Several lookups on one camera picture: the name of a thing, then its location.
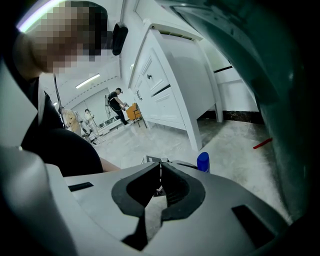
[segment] cabinet handle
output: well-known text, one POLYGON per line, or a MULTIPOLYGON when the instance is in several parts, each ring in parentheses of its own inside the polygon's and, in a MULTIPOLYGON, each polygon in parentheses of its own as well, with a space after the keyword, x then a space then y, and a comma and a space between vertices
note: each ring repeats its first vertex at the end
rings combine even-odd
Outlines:
POLYGON ((136 91, 136 95, 138 96, 139 100, 142 101, 142 98, 139 95, 139 90, 136 91))

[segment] orange chair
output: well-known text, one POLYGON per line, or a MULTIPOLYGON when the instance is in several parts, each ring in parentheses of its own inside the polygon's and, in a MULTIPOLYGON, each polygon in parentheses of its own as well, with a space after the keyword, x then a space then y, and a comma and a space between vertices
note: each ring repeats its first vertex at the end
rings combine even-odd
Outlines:
POLYGON ((142 119, 144 122, 145 128, 147 128, 146 122, 142 117, 142 114, 140 112, 140 109, 137 103, 133 103, 132 106, 130 106, 125 112, 130 120, 133 120, 134 123, 135 123, 135 120, 138 122, 139 127, 140 127, 139 118, 142 119))

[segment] ceiling light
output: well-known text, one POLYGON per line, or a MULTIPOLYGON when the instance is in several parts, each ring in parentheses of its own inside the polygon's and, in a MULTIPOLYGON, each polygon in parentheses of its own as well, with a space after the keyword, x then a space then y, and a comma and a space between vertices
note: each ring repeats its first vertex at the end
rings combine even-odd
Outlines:
POLYGON ((26 32, 37 20, 39 20, 43 15, 45 15, 50 9, 58 5, 60 2, 64 2, 65 0, 51 0, 41 6, 38 10, 36 10, 29 18, 26 19, 21 26, 19 26, 19 30, 21 32, 26 32))
POLYGON ((95 76, 89 78, 88 80, 85 80, 84 82, 80 83, 79 85, 77 85, 75 88, 79 89, 81 86, 85 85, 86 83, 90 82, 91 80, 100 77, 100 74, 96 74, 95 76))

